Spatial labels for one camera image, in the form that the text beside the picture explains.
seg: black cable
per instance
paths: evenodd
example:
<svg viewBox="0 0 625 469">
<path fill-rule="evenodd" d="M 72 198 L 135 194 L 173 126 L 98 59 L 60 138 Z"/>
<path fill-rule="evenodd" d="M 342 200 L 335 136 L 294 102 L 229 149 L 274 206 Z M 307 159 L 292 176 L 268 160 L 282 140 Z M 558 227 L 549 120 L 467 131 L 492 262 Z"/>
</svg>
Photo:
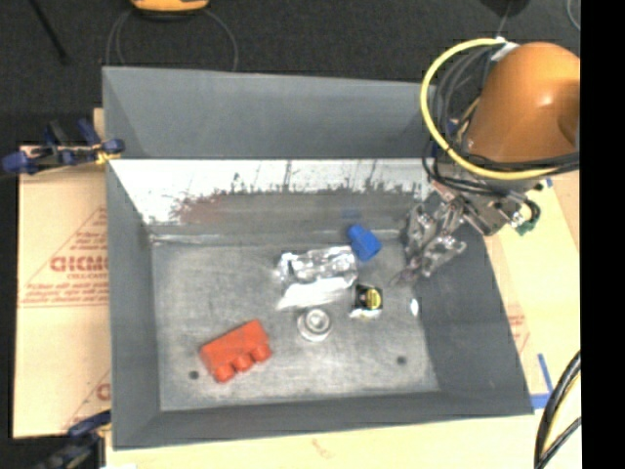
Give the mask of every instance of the black cable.
<svg viewBox="0 0 625 469">
<path fill-rule="evenodd" d="M 221 27 L 222 30 L 228 36 L 230 40 L 230 44 L 232 46 L 232 55 L 233 55 L 231 71 L 236 71 L 238 68 L 238 61 L 239 61 L 239 52 L 238 52 L 238 44 L 236 43 L 236 37 L 234 36 L 234 34 L 232 33 L 228 25 L 224 21 L 222 21 L 218 16 L 210 12 L 208 9 L 202 9 L 202 11 L 206 16 L 208 16 L 210 19 L 216 22 L 219 25 L 219 27 Z M 126 23 L 126 20 L 128 20 L 128 17 L 132 14 L 132 12 L 133 12 L 132 9 L 124 11 L 123 13 L 119 15 L 119 17 L 113 23 L 113 26 L 111 27 L 110 32 L 108 33 L 108 37 L 106 39 L 106 49 L 104 51 L 104 64 L 105 65 L 110 64 L 110 55 L 111 55 L 111 48 L 113 45 L 113 41 L 115 44 L 115 54 L 117 55 L 117 59 L 119 63 L 121 65 L 126 65 L 126 59 L 124 58 L 122 51 L 121 51 L 121 31 L 122 31 L 124 24 Z"/>
<path fill-rule="evenodd" d="M 554 442 L 549 445 L 549 448 L 542 454 L 538 463 L 534 466 L 534 469 L 543 469 L 549 461 L 554 457 L 558 450 L 566 443 L 571 435 L 582 425 L 582 417 L 577 417 L 573 420 L 569 426 L 562 431 L 562 433 L 554 439 Z"/>
<path fill-rule="evenodd" d="M 63 47 L 61 40 L 59 40 L 59 37 L 57 36 L 56 32 L 52 28 L 52 25 L 48 21 L 48 18 L 46 17 L 43 10 L 39 6 L 39 2 L 37 2 L 37 0 L 28 0 L 28 2 L 30 3 L 30 7 L 32 7 L 32 9 L 35 11 L 37 18 L 39 18 L 39 21 L 41 22 L 44 29 L 46 30 L 46 33 L 48 33 L 48 36 L 50 37 L 50 40 L 52 41 L 53 45 L 57 49 L 57 53 L 59 54 L 59 60 L 61 61 L 62 64 L 69 64 L 70 63 L 69 55 L 67 51 L 65 50 L 65 48 Z"/>
<path fill-rule="evenodd" d="M 536 434 L 536 444 L 534 446 L 534 466 L 538 467 L 540 458 L 545 450 L 545 444 L 553 428 L 553 421 L 561 406 L 564 396 L 568 392 L 571 384 L 577 375 L 581 372 L 582 356 L 581 351 L 578 351 L 572 360 L 566 366 L 566 369 L 562 373 L 556 388 L 552 392 L 545 409 L 543 410 L 540 424 L 538 426 L 538 432 Z"/>
</svg>

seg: yellow cable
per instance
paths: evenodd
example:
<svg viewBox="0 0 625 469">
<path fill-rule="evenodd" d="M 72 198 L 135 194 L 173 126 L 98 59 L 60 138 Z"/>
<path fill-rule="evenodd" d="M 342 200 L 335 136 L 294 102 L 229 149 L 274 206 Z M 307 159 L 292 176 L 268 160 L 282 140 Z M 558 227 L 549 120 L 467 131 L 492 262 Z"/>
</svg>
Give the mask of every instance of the yellow cable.
<svg viewBox="0 0 625 469">
<path fill-rule="evenodd" d="M 440 67 L 447 62 L 452 56 L 465 51 L 467 49 L 471 49 L 473 47 L 482 47 L 482 46 L 492 46 L 492 45 L 502 45 L 506 43 L 504 38 L 476 38 L 475 40 L 469 40 L 467 42 L 460 43 L 455 47 L 444 52 L 440 55 L 430 66 L 430 69 L 426 72 L 425 77 L 423 78 L 423 82 L 421 84 L 421 94 L 419 96 L 419 101 L 421 105 L 421 112 L 423 113 L 423 119 L 426 122 L 426 126 L 428 130 L 432 134 L 432 137 L 437 142 L 437 144 L 461 167 L 468 170 L 469 172 L 473 172 L 474 174 L 478 174 L 487 179 L 499 179 L 504 181 L 515 181 L 519 179 L 535 179 L 550 172 L 556 170 L 555 168 L 546 168 L 540 170 L 521 170 L 517 172 L 502 172 L 496 170 L 488 170 L 477 165 L 474 165 L 470 161 L 467 161 L 462 156 L 460 156 L 445 140 L 442 134 L 438 131 L 437 126 L 432 120 L 432 116 L 430 115 L 430 110 L 428 109 L 428 89 L 430 87 L 430 83 L 434 78 L 437 71 Z"/>
</svg>

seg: blue plastic cap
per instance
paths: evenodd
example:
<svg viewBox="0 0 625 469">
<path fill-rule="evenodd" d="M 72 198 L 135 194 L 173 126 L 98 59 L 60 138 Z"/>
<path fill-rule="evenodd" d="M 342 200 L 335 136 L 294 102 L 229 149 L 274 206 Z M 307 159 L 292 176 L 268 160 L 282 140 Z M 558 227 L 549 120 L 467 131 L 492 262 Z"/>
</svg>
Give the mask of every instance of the blue plastic cap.
<svg viewBox="0 0 625 469">
<path fill-rule="evenodd" d="M 382 248 L 376 235 L 360 224 L 348 229 L 348 237 L 352 241 L 352 250 L 361 261 L 372 259 Z"/>
</svg>

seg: clamp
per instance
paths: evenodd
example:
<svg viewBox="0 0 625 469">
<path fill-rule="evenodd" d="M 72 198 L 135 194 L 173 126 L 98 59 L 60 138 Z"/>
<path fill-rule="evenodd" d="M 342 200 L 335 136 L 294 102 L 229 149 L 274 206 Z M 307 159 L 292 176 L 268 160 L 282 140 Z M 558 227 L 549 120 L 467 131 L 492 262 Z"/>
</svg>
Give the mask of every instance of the clamp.
<svg viewBox="0 0 625 469">
<path fill-rule="evenodd" d="M 121 139 L 102 141 L 86 118 L 79 119 L 77 126 L 86 146 L 73 145 L 60 123 L 53 120 L 46 125 L 43 145 L 29 151 L 20 150 L 8 154 L 2 158 L 2 168 L 10 174 L 33 175 L 42 170 L 80 163 L 102 163 L 125 150 Z"/>
</svg>

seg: cardboard sheet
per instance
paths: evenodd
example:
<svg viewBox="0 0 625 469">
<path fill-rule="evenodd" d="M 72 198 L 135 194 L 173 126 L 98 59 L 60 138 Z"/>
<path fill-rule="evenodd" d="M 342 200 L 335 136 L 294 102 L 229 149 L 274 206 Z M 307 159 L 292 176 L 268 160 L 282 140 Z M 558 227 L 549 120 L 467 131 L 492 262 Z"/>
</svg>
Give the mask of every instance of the cardboard sheet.
<svg viewBox="0 0 625 469">
<path fill-rule="evenodd" d="M 19 214 L 17 438 L 110 406 L 104 168 L 21 177 Z"/>
</svg>

